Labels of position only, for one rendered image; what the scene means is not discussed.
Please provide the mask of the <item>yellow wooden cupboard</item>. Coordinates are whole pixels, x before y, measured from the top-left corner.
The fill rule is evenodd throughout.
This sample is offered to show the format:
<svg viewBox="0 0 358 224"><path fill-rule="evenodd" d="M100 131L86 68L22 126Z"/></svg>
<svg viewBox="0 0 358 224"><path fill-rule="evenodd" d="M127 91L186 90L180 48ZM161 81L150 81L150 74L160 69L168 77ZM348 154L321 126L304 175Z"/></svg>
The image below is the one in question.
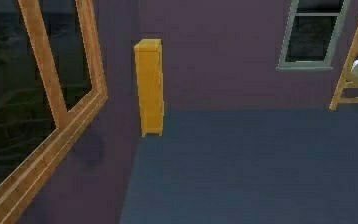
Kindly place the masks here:
<svg viewBox="0 0 358 224"><path fill-rule="evenodd" d="M163 133L162 40L142 39L134 46L141 135Z"/></svg>

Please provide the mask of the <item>wooden framed window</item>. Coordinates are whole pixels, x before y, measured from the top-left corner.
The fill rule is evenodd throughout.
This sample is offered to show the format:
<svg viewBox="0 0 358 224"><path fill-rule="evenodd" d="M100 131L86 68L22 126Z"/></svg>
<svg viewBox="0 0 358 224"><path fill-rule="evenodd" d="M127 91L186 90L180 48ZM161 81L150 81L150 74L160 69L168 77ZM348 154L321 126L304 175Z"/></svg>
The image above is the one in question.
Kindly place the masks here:
<svg viewBox="0 0 358 224"><path fill-rule="evenodd" d="M93 0L0 0L0 224L16 224L107 98Z"/></svg>

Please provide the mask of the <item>grey framed window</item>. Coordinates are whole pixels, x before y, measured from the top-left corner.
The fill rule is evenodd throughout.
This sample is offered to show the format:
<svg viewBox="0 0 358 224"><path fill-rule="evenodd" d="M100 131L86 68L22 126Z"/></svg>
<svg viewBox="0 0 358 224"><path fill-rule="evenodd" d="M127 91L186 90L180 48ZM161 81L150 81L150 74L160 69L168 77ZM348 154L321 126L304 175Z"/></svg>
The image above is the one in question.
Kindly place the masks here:
<svg viewBox="0 0 358 224"><path fill-rule="evenodd" d="M351 0L291 0L277 69L327 71Z"/></svg>

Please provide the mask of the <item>wooden ladder shelf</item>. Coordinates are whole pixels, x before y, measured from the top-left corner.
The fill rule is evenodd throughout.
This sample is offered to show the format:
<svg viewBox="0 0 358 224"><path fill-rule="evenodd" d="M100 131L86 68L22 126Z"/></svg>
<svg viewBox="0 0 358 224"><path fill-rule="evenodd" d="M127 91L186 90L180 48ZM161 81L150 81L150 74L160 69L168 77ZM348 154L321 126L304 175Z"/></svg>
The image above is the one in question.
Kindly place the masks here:
<svg viewBox="0 0 358 224"><path fill-rule="evenodd" d="M358 77L352 72L353 62L358 56L358 26L349 48L345 63L338 79L329 109L335 111L339 104L358 104L358 97L346 98L342 96L345 89L358 89Z"/></svg>

